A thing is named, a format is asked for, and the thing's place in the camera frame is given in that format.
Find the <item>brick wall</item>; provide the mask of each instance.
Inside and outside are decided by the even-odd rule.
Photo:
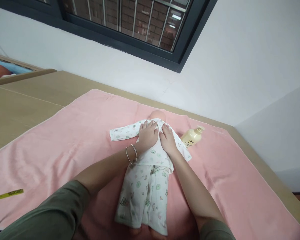
[[[63,2],[66,7],[66,11],[74,13],[71,0],[63,0]],[[102,0],[89,0],[89,3],[92,21],[103,25]],[[75,4],[78,16],[89,19],[87,1],[75,0]],[[142,41],[146,40],[151,5],[152,0],[138,0],[137,2],[134,37]],[[105,0],[106,26],[114,30],[117,30],[117,9],[117,0]],[[134,10],[134,0],[122,0],[121,32],[129,36],[132,36]],[[162,5],[158,2],[154,2],[147,42],[158,46],[160,36],[162,34],[162,29],[164,28],[160,47],[170,51],[179,27],[178,24],[180,23],[173,21],[173,19],[171,18],[173,14],[172,9],[170,9],[169,13],[167,11],[167,6]],[[168,14],[168,19],[166,26],[163,26],[166,19],[166,14]],[[176,28],[172,28],[169,26],[171,22],[173,22]]]

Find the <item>forearm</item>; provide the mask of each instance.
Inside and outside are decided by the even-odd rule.
[[[199,230],[208,219],[217,219],[225,222],[212,196],[182,154],[179,151],[175,151],[170,157],[177,171],[188,205],[196,218]]]
[[[139,156],[145,151],[139,143],[134,144],[134,146]],[[127,148],[127,153],[129,159],[133,162],[136,155],[132,146]],[[84,185],[90,194],[94,194],[107,185],[129,163],[126,150],[123,149],[87,167],[74,177],[74,180]]]

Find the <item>window frame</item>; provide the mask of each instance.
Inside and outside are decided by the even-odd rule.
[[[217,0],[193,0],[173,52],[67,13],[62,0],[50,0],[50,5],[37,0],[0,0],[0,8],[180,73],[216,2]]]

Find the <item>printed onesie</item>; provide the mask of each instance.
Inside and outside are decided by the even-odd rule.
[[[164,121],[152,119],[162,132]],[[125,140],[139,134],[140,125],[146,120],[126,127],[110,130],[112,141]],[[176,146],[186,161],[191,155],[178,135],[172,130]],[[167,236],[168,178],[173,172],[169,155],[163,150],[160,138],[148,151],[138,156],[138,161],[129,165],[124,177],[115,221],[131,228],[146,224],[158,233]]]

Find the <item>yellow tape measure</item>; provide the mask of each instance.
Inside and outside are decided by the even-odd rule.
[[[11,197],[11,196],[18,195],[18,194],[21,194],[21,193],[23,193],[23,189],[15,190],[15,191],[8,192],[8,193],[0,195],[0,199],[6,198],[6,197]]]

